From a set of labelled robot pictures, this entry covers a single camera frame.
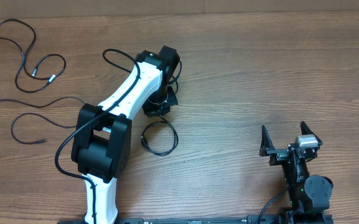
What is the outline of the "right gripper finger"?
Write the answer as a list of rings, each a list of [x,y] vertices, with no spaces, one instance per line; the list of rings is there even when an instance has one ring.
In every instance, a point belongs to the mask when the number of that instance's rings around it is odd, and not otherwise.
[[[301,128],[302,135],[312,134],[316,138],[318,146],[323,145],[322,140],[308,127],[308,125],[306,125],[306,123],[304,121],[301,121],[300,128]]]
[[[273,150],[275,150],[275,147],[273,145],[273,142],[271,138],[269,137],[268,130],[265,125],[262,125],[261,127],[261,145],[259,150],[259,155],[261,157],[269,156]]]

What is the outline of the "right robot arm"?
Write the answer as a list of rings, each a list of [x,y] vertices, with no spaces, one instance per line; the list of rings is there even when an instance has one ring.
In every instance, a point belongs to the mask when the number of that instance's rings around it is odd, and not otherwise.
[[[325,211],[330,207],[333,182],[325,176],[310,175],[307,163],[317,157],[322,140],[304,121],[300,123],[301,135],[284,149],[276,149],[265,125],[261,127],[259,155],[269,157],[270,166],[281,166],[286,188],[270,199],[261,209],[257,223],[333,223]],[[265,215],[267,208],[284,193],[289,194],[290,206],[277,215]]]

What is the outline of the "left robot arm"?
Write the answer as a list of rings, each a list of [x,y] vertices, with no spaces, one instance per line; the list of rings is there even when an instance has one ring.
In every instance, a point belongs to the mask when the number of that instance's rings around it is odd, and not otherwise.
[[[171,85],[181,66],[176,49],[163,46],[157,54],[145,50],[109,98],[81,108],[71,153],[86,184],[87,212],[80,223],[117,220],[116,186],[129,160],[133,119],[139,110],[161,117],[178,104]]]

